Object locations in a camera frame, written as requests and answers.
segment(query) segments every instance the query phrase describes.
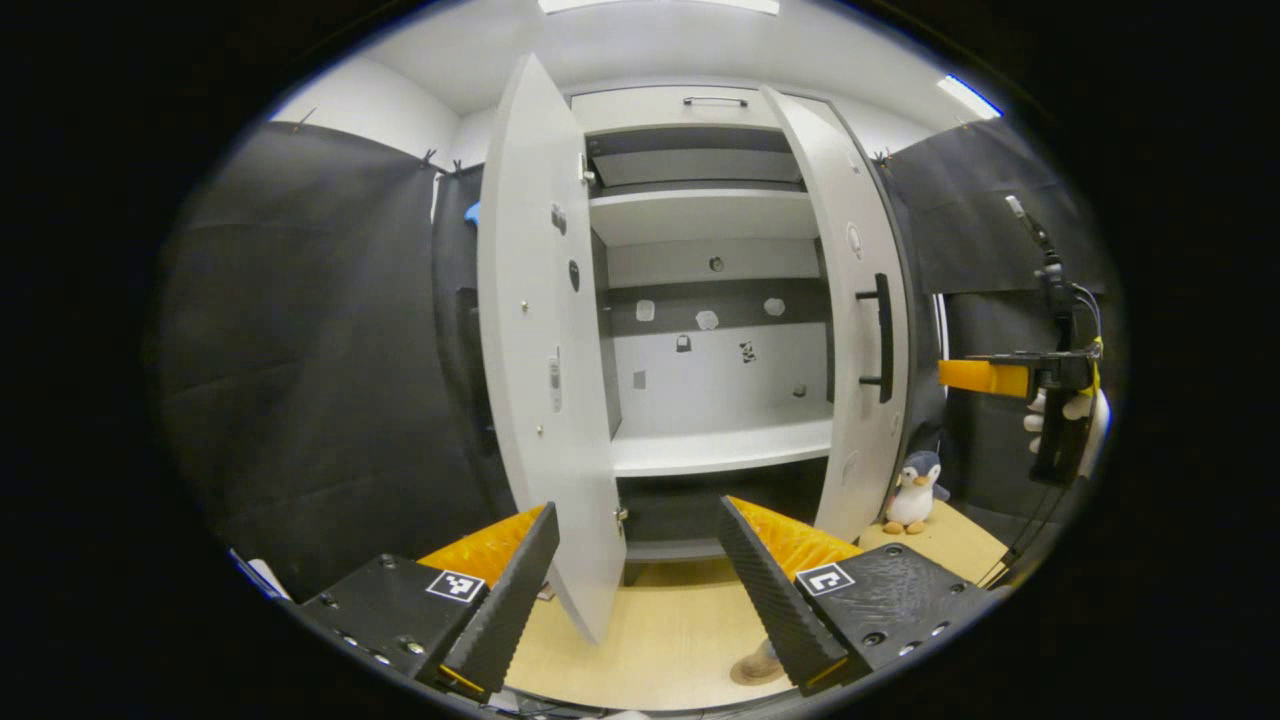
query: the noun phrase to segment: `cabinet door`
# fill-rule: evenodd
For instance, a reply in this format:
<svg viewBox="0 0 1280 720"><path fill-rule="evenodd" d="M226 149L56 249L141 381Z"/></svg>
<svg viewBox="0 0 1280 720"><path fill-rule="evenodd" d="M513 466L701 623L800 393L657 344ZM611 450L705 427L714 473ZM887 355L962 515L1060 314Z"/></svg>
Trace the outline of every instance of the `cabinet door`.
<svg viewBox="0 0 1280 720"><path fill-rule="evenodd" d="M849 135L795 99L771 87L760 90L804 174L831 284L835 416L814 524L852 539L876 520L897 471L910 380L902 269L873 170ZM883 275L879 296L877 275ZM886 323L881 323L882 305L890 310ZM888 388L864 378L882 383L892 378L892 391L882 392Z"/></svg>
<svg viewBox="0 0 1280 720"><path fill-rule="evenodd" d="M626 543L614 520L584 151L559 90L526 55L498 105L480 188L485 378L516 505L556 502L552 585L582 634L600 642Z"/></svg>

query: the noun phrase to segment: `cabinet handle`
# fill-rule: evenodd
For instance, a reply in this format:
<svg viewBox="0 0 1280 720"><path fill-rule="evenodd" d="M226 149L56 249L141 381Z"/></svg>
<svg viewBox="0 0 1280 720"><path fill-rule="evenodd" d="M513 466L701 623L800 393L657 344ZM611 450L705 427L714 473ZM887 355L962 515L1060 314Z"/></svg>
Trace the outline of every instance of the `cabinet handle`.
<svg viewBox="0 0 1280 720"><path fill-rule="evenodd" d="M718 97L714 95L692 95L690 97L685 97L685 105L692 105L694 100L726 100L728 102L737 102L739 108L746 108L746 100L742 97Z"/></svg>
<svg viewBox="0 0 1280 720"><path fill-rule="evenodd" d="M888 300L888 277L884 273L876 273L876 290L854 293L858 300L872 300L879 302L881 324L881 374L863 375L858 382L864 386L881 387L881 405L893 397L893 313Z"/></svg>

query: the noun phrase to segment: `white cabinet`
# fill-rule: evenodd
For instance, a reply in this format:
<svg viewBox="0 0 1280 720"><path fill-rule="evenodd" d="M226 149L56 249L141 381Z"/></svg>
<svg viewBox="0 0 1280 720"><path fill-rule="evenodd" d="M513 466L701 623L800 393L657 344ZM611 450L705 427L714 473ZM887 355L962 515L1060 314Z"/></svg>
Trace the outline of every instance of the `white cabinet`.
<svg viewBox="0 0 1280 720"><path fill-rule="evenodd" d="M582 132L598 135L662 127L778 129L759 91L739 87L660 86L573 96Z"/></svg>
<svg viewBox="0 0 1280 720"><path fill-rule="evenodd" d="M870 168L826 104L652 87L571 110L527 56L479 243L503 462L521 510L559 507L552 579L586 637L627 557L621 483L718 493L726 473L829 456L815 524L852 539L874 518L900 455L905 295Z"/></svg>

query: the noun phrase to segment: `silver drawer handle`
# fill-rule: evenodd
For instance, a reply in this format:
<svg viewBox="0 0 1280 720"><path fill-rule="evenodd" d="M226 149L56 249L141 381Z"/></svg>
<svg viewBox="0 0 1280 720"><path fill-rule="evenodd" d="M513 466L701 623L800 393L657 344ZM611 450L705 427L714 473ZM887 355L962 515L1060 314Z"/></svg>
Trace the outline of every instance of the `silver drawer handle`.
<svg viewBox="0 0 1280 720"><path fill-rule="evenodd" d="M739 108L746 108L746 100L741 97L717 97L713 95L694 95L685 97L685 105L692 105L694 100L727 100L730 102L737 102Z"/></svg>

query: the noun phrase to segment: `orange gripper pad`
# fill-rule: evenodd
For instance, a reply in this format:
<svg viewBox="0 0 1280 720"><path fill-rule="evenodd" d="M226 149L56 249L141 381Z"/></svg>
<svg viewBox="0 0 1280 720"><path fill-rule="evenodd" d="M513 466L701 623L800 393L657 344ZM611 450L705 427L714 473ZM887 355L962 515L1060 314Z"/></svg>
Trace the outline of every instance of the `orange gripper pad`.
<svg viewBox="0 0 1280 720"><path fill-rule="evenodd" d="M760 542L769 550L769 555L787 574L788 580L795 580L796 573L809 568L840 562L863 552L852 543L810 528L800 520L794 520L768 507L760 507L733 496L728 496L728 500L755 530Z"/></svg>
<svg viewBox="0 0 1280 720"><path fill-rule="evenodd" d="M938 384L1010 397L1025 397L1028 369L986 360L938 360Z"/></svg>
<svg viewBox="0 0 1280 720"><path fill-rule="evenodd" d="M456 570L483 579L493 588L502 571L511 562L511 556L534 527L534 520L544 505L532 510L499 520L483 530L447 544L419 560L419 565L430 565L440 570Z"/></svg>

